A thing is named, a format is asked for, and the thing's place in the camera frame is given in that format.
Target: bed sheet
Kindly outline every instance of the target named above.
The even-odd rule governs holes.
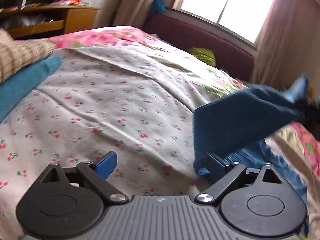
[[[320,142],[301,123],[293,122],[290,126],[297,132],[304,155],[311,162],[314,173],[320,178]]]
[[[95,45],[125,46],[161,43],[159,39],[130,26],[104,27],[75,33],[68,33],[46,39],[60,48],[81,48]]]
[[[243,85],[160,43],[54,52],[59,70],[0,125],[1,239],[22,236],[15,206],[51,162],[72,167],[114,150],[108,181],[129,197],[195,196],[208,186],[192,167],[192,111]]]

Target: blue fabric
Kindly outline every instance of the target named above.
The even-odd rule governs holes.
[[[164,13],[166,10],[163,0],[153,0],[148,14],[151,16],[153,14]]]
[[[205,154],[220,158],[251,145],[297,119],[294,103],[277,90],[252,86],[194,111],[193,135],[197,174],[208,174]]]
[[[60,65],[60,57],[47,57],[23,67],[0,84],[0,122],[31,90],[51,75]]]
[[[309,80],[306,76],[299,77],[293,85],[282,95],[289,100],[290,102],[294,103],[300,99],[305,99],[308,93],[308,86]]]

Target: curtain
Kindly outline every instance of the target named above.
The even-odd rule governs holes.
[[[259,35],[258,51],[251,82],[276,86],[277,74],[286,51],[295,11],[300,0],[274,0]]]
[[[122,0],[114,26],[128,25],[142,28],[153,0]]]

